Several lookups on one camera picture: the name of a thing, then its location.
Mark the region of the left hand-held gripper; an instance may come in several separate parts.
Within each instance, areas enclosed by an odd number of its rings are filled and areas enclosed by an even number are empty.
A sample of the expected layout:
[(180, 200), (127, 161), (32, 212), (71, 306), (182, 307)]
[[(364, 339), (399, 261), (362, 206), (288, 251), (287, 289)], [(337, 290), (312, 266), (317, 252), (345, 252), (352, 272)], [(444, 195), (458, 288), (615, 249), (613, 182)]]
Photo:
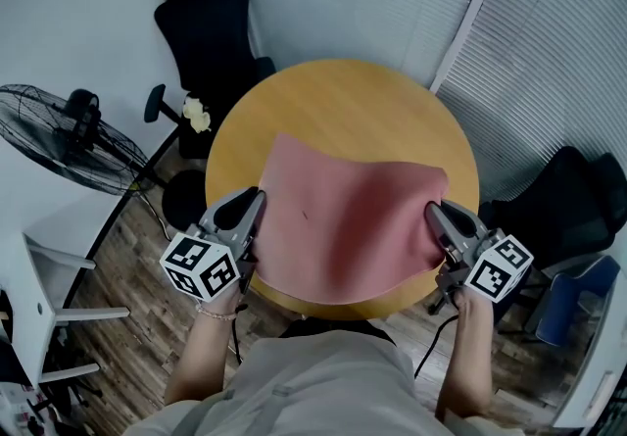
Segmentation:
[(245, 292), (258, 262), (253, 246), (265, 205), (262, 189), (243, 188), (212, 203), (198, 222), (175, 234), (160, 258), (171, 285), (206, 303), (235, 284)]

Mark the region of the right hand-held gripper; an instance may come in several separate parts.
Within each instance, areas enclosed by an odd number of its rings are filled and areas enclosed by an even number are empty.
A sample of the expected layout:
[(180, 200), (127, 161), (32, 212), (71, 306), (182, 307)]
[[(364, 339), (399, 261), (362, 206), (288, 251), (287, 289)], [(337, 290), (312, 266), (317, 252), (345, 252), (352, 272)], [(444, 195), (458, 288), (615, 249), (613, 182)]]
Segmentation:
[(445, 254), (435, 278), (442, 297), (433, 305), (434, 314), (451, 303), (463, 286), (499, 303), (534, 260), (515, 237), (488, 228), (474, 212), (455, 202), (429, 202), (425, 218)]

